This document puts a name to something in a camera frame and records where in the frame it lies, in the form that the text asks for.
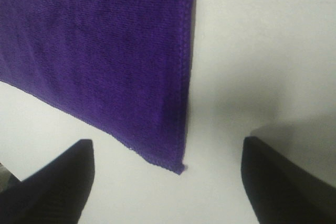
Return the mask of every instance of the fabric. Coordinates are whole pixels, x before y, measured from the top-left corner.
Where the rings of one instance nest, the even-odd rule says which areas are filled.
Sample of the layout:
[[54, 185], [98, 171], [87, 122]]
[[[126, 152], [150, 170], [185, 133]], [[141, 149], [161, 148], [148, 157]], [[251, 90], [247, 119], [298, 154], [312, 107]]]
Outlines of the fabric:
[[0, 80], [184, 169], [193, 0], [0, 0]]
[[74, 224], [93, 183], [91, 140], [80, 140], [43, 169], [0, 194], [1, 224]]
[[336, 223], [336, 188], [260, 139], [245, 139], [241, 171], [246, 194], [261, 224]]

